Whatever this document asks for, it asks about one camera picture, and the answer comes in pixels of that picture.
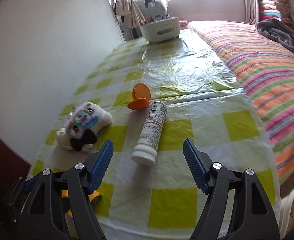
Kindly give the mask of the white plush toy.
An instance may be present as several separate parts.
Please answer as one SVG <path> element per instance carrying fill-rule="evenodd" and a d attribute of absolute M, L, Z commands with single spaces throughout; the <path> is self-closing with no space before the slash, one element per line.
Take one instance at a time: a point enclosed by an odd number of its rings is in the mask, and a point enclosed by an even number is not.
<path fill-rule="evenodd" d="M 89 152 L 97 143 L 99 131 L 112 121 L 112 115 L 102 107 L 84 102 L 72 110 L 65 126 L 56 132 L 56 141 L 64 150 Z"/>

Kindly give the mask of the white plastic bottle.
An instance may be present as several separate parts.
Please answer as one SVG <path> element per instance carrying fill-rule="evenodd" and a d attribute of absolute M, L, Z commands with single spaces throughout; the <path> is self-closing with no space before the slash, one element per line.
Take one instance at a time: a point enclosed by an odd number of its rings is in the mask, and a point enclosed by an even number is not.
<path fill-rule="evenodd" d="M 134 162 L 145 166 L 155 165 L 166 115 L 167 107 L 163 102 L 156 101 L 151 104 L 137 145 L 133 149 L 131 159 Z"/>

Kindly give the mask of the orange peel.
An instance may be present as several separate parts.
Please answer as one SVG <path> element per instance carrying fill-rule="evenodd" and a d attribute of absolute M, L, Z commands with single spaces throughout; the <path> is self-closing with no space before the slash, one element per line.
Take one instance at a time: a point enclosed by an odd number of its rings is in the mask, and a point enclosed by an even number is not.
<path fill-rule="evenodd" d="M 127 105 L 131 110 L 142 110 L 148 107 L 151 100 L 150 89 L 144 83 L 137 83 L 133 87 L 132 101 Z"/>

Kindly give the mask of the yellow object under gripper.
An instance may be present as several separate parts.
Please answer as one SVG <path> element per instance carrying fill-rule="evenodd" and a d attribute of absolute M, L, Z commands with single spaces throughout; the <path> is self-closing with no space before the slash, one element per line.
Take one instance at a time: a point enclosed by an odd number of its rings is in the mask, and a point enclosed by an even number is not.
<path fill-rule="evenodd" d="M 69 200 L 69 193 L 68 190 L 61 190 L 62 193 L 62 202 L 63 202 L 63 208 L 65 209 L 66 214 L 72 218 L 72 211 L 71 211 L 71 204 Z M 99 193 L 99 191 L 95 190 L 92 194 L 88 196 L 90 203 L 95 210 L 95 206 L 97 203 L 101 200 L 102 196 Z"/>

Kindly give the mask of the striped bed blanket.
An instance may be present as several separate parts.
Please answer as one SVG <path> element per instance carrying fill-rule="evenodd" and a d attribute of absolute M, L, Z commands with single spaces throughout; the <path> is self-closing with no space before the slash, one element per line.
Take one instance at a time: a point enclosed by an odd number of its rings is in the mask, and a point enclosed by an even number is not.
<path fill-rule="evenodd" d="M 187 27 L 216 52 L 252 101 L 267 131 L 280 183 L 294 178 L 294 53 L 253 24 L 192 21 Z"/>

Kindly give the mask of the grey crumpled blanket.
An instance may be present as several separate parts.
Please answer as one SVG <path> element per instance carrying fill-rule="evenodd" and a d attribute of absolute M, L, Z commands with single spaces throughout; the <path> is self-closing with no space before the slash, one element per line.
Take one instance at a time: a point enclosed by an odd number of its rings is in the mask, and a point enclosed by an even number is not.
<path fill-rule="evenodd" d="M 255 26 L 261 35 L 281 44 L 294 53 L 294 31 L 283 22 L 275 18 L 269 18 L 256 23 Z"/>

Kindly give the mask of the pink curtain right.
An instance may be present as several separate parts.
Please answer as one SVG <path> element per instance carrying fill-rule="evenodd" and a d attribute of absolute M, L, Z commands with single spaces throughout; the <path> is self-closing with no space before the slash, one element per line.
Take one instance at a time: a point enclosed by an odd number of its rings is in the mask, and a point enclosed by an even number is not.
<path fill-rule="evenodd" d="M 256 24 L 259 21 L 258 0 L 245 0 L 245 23 Z"/>

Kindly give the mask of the white plastic basket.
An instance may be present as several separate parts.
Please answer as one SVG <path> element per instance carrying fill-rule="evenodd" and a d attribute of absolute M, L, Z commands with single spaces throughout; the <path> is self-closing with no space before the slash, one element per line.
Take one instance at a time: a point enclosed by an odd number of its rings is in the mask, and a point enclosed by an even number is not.
<path fill-rule="evenodd" d="M 141 25 L 140 31 L 149 43 L 159 43 L 179 38 L 181 29 L 178 17 L 172 17 Z"/>

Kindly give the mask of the stack of folded quilts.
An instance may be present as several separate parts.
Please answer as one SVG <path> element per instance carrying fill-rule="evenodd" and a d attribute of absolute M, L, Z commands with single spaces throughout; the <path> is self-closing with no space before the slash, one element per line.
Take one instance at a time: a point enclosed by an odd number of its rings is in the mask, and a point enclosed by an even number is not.
<path fill-rule="evenodd" d="M 289 28 L 294 29 L 288 0 L 258 0 L 258 5 L 260 21 L 275 18 Z"/>

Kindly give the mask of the beige curtain left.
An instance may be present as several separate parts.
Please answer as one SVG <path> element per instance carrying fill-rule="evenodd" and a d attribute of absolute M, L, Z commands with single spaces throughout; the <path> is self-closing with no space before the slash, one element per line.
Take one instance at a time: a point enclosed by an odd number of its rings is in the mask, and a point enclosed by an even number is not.
<path fill-rule="evenodd" d="M 129 29 L 140 27 L 140 24 L 145 20 L 144 15 L 133 0 L 116 0 L 115 14 L 123 17 L 123 25 Z"/>

